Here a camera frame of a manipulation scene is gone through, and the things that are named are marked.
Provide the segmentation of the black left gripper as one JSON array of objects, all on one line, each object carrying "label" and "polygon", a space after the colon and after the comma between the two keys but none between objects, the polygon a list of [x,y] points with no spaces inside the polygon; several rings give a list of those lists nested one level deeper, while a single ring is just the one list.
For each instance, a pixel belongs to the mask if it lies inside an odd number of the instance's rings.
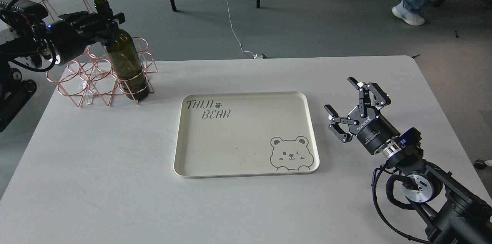
[{"label": "black left gripper", "polygon": [[47,25],[47,37],[56,53],[52,61],[66,64],[83,54],[88,45],[112,43],[121,34],[119,25],[124,22],[122,12],[109,18],[88,11],[60,15],[58,21]]}]

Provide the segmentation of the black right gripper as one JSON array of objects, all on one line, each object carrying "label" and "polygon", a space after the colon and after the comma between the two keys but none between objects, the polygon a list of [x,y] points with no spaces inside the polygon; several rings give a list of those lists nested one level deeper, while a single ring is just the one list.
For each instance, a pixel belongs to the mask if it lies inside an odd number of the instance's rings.
[{"label": "black right gripper", "polygon": [[[380,109],[391,104],[389,95],[384,92],[378,83],[358,82],[349,77],[349,83],[358,90],[359,102],[349,113],[350,118],[341,118],[331,105],[324,108],[329,114],[329,129],[342,142],[350,142],[355,135],[362,146],[371,154],[379,153],[380,146],[401,133],[380,114]],[[349,127],[345,132],[340,124]]]}]

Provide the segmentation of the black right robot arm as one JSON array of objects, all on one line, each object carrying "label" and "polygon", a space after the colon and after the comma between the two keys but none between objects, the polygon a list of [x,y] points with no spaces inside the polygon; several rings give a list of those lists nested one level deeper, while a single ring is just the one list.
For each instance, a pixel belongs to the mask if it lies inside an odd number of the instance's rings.
[{"label": "black right robot arm", "polygon": [[[331,105],[330,130],[341,142],[355,136],[372,155],[382,154],[386,162],[374,169],[371,191],[374,206],[382,221],[402,237],[423,244],[490,244],[491,206],[470,192],[436,164],[423,158],[421,133],[414,127],[401,134],[380,113],[391,103],[377,83],[348,81],[358,91],[358,104],[347,117]],[[386,182],[386,196],[394,206],[416,211],[426,223],[427,238],[420,239],[392,226],[377,202],[377,182],[392,168]]]}]

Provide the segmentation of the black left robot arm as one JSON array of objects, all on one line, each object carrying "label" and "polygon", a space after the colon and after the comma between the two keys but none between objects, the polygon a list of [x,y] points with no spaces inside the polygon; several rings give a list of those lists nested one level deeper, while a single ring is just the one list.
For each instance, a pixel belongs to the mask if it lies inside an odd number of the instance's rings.
[{"label": "black left robot arm", "polygon": [[47,72],[57,64],[82,55],[88,45],[104,45],[119,36],[123,13],[113,13],[107,0],[94,1],[96,12],[65,13],[47,25],[47,9],[30,0],[1,0],[1,130],[37,91],[34,80],[23,80],[21,71],[10,63],[32,72]]}]

